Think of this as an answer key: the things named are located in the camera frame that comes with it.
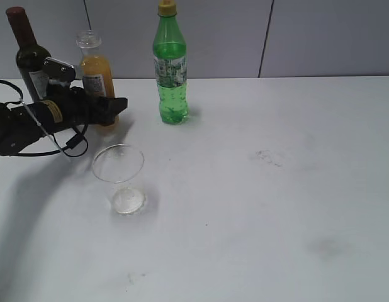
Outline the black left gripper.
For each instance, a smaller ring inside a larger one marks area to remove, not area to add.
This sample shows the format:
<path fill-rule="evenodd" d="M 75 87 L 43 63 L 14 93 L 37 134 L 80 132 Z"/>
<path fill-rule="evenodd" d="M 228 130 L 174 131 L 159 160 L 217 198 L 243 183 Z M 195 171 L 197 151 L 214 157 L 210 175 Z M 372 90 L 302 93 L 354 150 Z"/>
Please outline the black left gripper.
<path fill-rule="evenodd" d="M 81 81 L 80 65 L 72 66 L 73 81 Z M 94 97 L 81 87 L 50 81 L 47 96 L 40 101 L 40 123 L 47 132 L 59 132 L 78 125 L 110 126 L 128 108 L 127 98 Z"/>

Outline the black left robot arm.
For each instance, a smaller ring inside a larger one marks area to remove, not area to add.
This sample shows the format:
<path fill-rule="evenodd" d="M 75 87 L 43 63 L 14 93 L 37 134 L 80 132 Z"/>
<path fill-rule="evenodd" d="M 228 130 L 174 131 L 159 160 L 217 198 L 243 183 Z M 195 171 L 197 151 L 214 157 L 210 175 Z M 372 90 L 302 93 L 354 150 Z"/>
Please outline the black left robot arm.
<path fill-rule="evenodd" d="M 23 101 L 18 86 L 0 79 L 0 84 L 19 94 L 18 101 L 0 103 L 0 156 L 34 157 L 24 149 L 43 137 L 49 137 L 55 150 L 40 152 L 38 156 L 66 154 L 87 141 L 85 133 L 89 125 L 109 126 L 128 107 L 127 98 L 91 96 L 83 88 L 73 87 L 76 68 L 71 64 L 47 57 L 43 72 L 49 78 L 47 97 L 31 104 Z M 61 147 L 55 134 L 68 129 L 75 134 Z"/>

